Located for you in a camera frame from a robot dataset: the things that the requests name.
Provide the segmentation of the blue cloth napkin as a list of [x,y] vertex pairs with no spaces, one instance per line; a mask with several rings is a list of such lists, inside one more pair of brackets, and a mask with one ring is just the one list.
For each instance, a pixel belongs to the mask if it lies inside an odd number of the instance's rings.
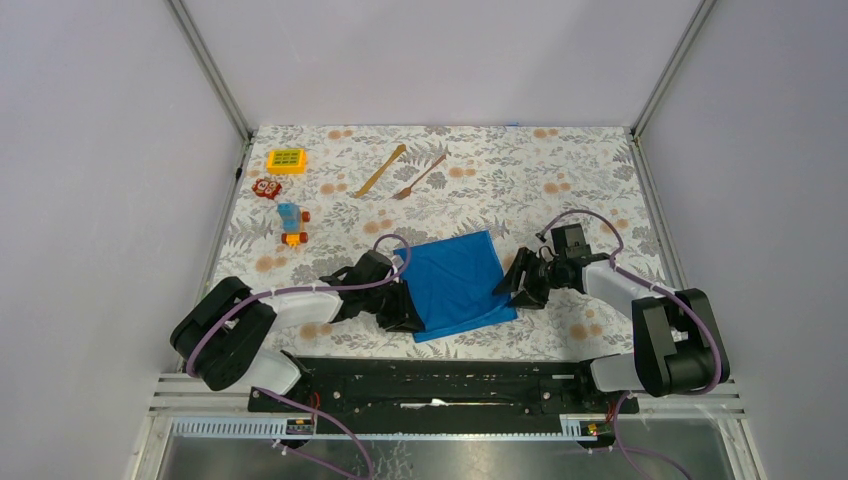
[[424,343],[518,318],[508,294],[495,295],[504,272],[491,235],[479,231],[413,246],[411,264],[401,279],[424,330],[413,335]]

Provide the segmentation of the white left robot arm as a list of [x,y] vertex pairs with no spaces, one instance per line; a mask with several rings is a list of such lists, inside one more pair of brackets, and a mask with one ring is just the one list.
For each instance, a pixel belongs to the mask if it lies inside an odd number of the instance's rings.
[[425,325],[413,305],[402,259],[374,250],[353,266],[325,275],[307,287],[258,295],[236,276],[221,280],[175,327],[170,344],[186,370],[212,391],[235,385],[272,391],[288,411],[309,401],[310,385],[287,354],[264,347],[275,329],[335,324],[363,312],[387,332],[419,333]]

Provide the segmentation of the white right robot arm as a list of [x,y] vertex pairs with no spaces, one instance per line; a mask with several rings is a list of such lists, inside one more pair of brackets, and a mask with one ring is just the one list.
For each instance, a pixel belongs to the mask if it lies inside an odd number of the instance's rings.
[[706,294],[672,290],[612,266],[595,253],[581,225],[555,227],[548,255],[522,247],[493,292],[516,309],[546,307],[551,291],[591,296],[626,316],[632,325],[629,354],[593,359],[573,386],[575,402],[597,412],[618,391],[654,397],[711,391],[729,378],[729,362]]

